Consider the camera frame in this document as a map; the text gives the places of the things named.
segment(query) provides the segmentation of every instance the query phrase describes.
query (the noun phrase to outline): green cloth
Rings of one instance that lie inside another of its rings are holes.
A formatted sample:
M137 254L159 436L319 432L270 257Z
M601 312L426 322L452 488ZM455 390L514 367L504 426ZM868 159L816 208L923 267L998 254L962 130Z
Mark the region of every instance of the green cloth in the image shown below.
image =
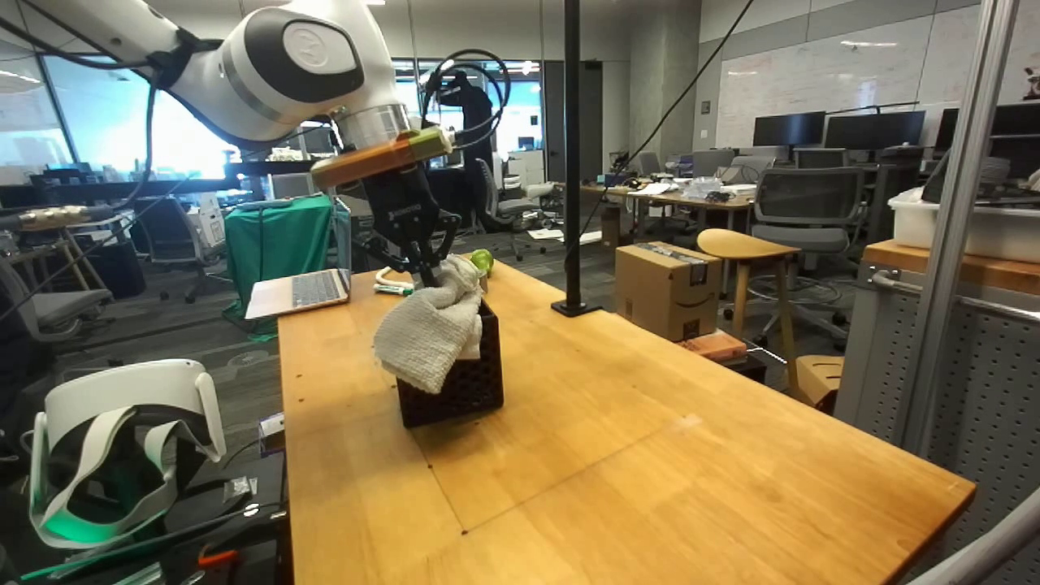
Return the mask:
M224 218L228 273L237 309L250 306L257 280L322 270L328 257L332 202L325 195L289 205L237 208Z

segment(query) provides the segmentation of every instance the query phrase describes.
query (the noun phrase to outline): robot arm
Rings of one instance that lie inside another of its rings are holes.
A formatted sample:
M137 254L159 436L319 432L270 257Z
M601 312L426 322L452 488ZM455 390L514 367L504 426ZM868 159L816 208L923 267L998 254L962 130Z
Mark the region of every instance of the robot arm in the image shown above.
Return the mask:
M332 114L358 150L410 130L393 62L364 0L293 0L208 42L143 0L29 0L85 42L176 94L241 150L267 150Z

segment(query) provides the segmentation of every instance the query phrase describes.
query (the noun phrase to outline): white cloth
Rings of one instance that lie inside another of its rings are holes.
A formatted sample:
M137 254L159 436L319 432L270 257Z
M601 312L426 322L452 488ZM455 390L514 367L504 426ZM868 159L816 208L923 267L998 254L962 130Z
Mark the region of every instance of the white cloth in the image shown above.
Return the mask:
M445 257L439 286L419 286L380 325L374 348L390 374L442 393L455 361L481 358L484 276L468 257Z

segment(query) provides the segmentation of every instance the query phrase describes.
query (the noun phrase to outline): black pole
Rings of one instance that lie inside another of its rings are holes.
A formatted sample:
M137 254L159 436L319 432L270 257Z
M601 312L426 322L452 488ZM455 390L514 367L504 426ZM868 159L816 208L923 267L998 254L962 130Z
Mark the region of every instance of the black pole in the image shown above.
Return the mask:
M562 3L562 159L566 159L566 192L562 192L562 273L566 273L566 299L553 302L562 315L585 315L582 302L582 215L579 215L579 182L582 182L582 0Z

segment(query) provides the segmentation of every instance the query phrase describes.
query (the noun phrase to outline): laptop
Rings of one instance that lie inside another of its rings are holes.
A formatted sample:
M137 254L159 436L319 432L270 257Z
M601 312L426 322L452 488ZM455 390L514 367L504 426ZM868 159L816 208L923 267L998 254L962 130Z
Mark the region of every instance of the laptop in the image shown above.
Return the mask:
M315 270L254 283L247 319L270 319L351 299L351 270Z

